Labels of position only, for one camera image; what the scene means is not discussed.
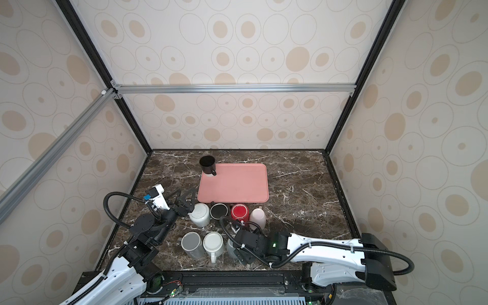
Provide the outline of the black mug white base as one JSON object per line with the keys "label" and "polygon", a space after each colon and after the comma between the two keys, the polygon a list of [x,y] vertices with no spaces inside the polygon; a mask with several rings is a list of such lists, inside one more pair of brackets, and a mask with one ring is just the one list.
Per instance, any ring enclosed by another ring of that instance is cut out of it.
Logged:
{"label": "black mug white base", "polygon": [[199,160],[199,164],[202,168],[202,172],[209,176],[209,177],[215,177],[217,175],[216,172],[216,159],[211,156],[203,156]]}

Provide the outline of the pink mug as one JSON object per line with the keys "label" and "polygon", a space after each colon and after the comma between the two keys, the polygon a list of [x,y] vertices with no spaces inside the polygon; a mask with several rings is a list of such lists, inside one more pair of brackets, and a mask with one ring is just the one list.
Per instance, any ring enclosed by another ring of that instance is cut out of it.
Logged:
{"label": "pink mug", "polygon": [[262,207],[255,208],[250,214],[250,222],[256,223],[264,230],[266,227],[266,215]]}

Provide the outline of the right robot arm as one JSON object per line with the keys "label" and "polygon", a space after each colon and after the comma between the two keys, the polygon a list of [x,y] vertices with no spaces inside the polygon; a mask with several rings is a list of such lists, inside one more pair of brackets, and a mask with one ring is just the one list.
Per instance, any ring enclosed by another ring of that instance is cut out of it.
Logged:
{"label": "right robot arm", "polygon": [[387,246],[370,233],[351,240],[321,240],[289,233],[261,234],[241,228],[231,246],[242,261],[262,259],[273,269],[281,263],[309,263],[306,272],[312,284],[326,287],[335,283],[358,282],[379,291],[396,291]]}

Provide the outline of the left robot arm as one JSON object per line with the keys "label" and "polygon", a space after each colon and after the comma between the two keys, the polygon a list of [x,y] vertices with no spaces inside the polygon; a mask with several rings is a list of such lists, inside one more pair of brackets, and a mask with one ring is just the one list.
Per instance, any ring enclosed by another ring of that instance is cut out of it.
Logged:
{"label": "left robot arm", "polygon": [[[131,237],[110,258],[107,266],[63,304],[125,304],[145,293],[159,289],[161,269],[153,263],[160,246],[179,217],[194,211],[196,188],[180,189],[164,196],[162,185],[148,190],[142,198],[114,191],[104,197],[103,207],[109,218],[129,231]],[[149,213],[138,216],[132,225],[118,219],[109,208],[113,196],[122,196],[145,204]]]}

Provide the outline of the grey mug white interior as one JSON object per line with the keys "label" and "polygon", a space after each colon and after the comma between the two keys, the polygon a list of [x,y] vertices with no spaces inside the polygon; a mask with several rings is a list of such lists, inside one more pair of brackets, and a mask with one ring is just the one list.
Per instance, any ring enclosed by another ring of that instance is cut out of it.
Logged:
{"label": "grey mug white interior", "polygon": [[237,259],[237,256],[235,254],[235,248],[233,247],[233,243],[230,239],[227,241],[226,249],[231,259]]}

